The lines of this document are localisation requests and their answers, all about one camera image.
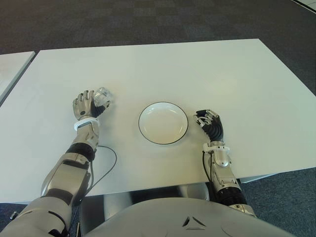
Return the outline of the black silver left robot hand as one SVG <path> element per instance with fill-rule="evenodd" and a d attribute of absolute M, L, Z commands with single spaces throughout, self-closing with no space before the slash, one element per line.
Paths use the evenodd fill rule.
<path fill-rule="evenodd" d="M 73 100 L 73 111 L 77 120 L 97 118 L 109 107 L 111 99 L 104 93 L 85 90 Z"/>

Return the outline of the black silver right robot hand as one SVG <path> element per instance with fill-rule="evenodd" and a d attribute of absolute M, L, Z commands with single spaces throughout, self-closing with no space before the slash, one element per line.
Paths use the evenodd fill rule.
<path fill-rule="evenodd" d="M 223 142 L 224 130 L 220 116 L 217 113 L 210 109 L 196 111 L 194 119 L 204 131 L 204 133 L 206 133 L 206 135 L 209 137 L 211 142 Z"/>

